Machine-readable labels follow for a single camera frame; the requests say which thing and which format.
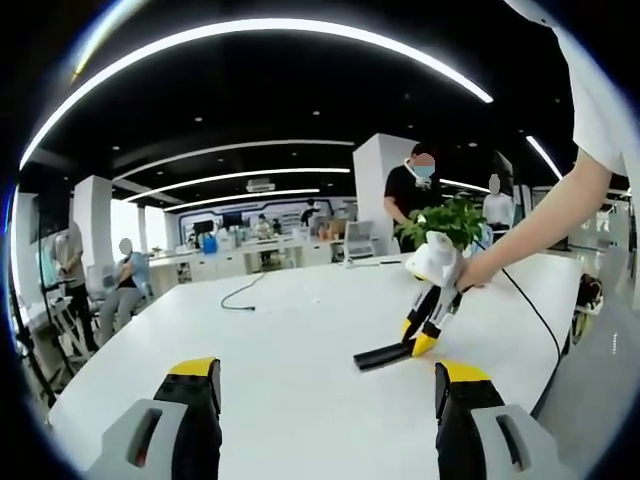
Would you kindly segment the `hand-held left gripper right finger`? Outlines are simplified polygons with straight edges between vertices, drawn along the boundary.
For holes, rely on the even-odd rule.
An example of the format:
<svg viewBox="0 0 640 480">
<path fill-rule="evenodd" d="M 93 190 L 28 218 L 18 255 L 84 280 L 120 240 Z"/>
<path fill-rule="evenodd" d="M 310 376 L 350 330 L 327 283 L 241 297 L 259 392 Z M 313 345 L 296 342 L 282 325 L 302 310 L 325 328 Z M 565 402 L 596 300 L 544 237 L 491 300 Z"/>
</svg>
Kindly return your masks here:
<svg viewBox="0 0 640 480">
<path fill-rule="evenodd" d="M 442 479 L 561 479 L 555 439 L 521 406 L 503 401 L 487 374 L 435 364 L 436 449 Z"/>
</svg>

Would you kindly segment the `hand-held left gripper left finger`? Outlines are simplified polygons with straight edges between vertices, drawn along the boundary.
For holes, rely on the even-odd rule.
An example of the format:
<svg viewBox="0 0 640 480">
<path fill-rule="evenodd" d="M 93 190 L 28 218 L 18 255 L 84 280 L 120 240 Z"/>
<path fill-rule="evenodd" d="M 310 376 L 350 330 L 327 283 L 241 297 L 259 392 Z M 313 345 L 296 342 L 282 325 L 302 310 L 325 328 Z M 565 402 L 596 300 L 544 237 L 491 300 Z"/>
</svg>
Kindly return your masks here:
<svg viewBox="0 0 640 480">
<path fill-rule="evenodd" d="M 220 361 L 172 367 L 155 395 L 102 435 L 101 479 L 216 479 L 222 446 Z"/>
</svg>

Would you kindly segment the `person's right hand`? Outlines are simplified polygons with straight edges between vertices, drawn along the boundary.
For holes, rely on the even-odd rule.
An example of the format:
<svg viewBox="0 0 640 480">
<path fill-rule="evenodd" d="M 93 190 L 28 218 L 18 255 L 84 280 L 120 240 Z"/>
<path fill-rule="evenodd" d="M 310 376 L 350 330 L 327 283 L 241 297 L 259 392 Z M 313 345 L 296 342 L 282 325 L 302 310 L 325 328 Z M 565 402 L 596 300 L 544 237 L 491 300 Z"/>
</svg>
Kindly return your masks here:
<svg viewBox="0 0 640 480">
<path fill-rule="evenodd" d="M 466 260 L 455 287 L 458 292 L 466 292 L 473 287 L 482 287 L 496 273 L 496 268 L 481 258 Z"/>
</svg>

